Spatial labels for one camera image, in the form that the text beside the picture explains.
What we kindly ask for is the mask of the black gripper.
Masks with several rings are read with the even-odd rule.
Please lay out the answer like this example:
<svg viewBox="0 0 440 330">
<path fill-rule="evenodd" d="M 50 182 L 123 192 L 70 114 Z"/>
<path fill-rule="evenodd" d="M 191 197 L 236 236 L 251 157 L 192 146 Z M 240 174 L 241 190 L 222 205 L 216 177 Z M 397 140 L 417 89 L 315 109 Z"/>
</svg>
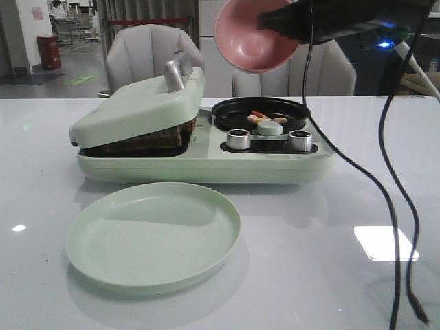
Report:
<svg viewBox="0 0 440 330">
<path fill-rule="evenodd" d="M 302 43 L 324 43 L 378 28 L 413 29 L 433 1 L 295 1 L 257 16 L 258 30 Z"/>
</svg>

